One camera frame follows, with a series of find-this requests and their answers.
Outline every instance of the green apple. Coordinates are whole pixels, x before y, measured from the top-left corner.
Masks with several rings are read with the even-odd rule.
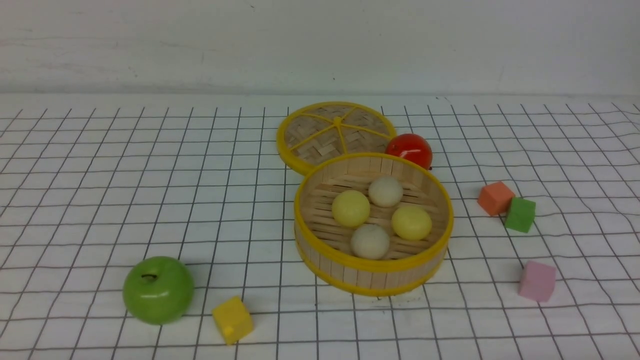
[[[122,298],[127,310],[145,323],[162,325],[178,320],[193,298],[193,278],[178,259],[154,256],[131,269]]]

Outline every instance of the orange cube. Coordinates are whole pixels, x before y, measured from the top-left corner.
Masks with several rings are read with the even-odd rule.
[[[502,181],[485,185],[480,191],[478,204],[489,214],[495,216],[509,209],[515,194]]]

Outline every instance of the yellow bun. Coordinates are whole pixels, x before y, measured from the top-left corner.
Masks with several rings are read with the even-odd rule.
[[[331,205],[333,219],[344,227],[356,227],[369,218],[369,199],[356,190],[347,190],[336,196]]]
[[[394,232],[405,240],[422,240],[431,232],[431,217],[419,206],[401,206],[391,217]]]

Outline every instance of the white wall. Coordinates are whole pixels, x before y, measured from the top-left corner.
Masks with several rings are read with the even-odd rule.
[[[640,0],[0,0],[0,91],[640,94]]]

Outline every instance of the bamboo steamer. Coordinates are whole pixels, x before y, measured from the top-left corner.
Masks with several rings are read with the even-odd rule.
[[[357,152],[385,152],[396,136],[381,113],[352,102],[319,102],[285,118],[276,134],[282,161],[306,175],[326,160]]]
[[[381,260],[355,257],[349,246],[354,229],[333,219],[333,199],[345,190],[368,195],[369,184],[385,175],[396,177],[403,185],[404,196],[397,206],[423,207],[433,228],[420,241],[393,235]],[[366,223],[378,224],[391,235],[396,208],[372,203]],[[312,169],[296,193],[294,216],[298,252],[312,272],[344,291],[377,297],[410,291],[432,277],[445,256],[454,222],[451,200],[438,179],[410,161],[376,152],[340,155]]]

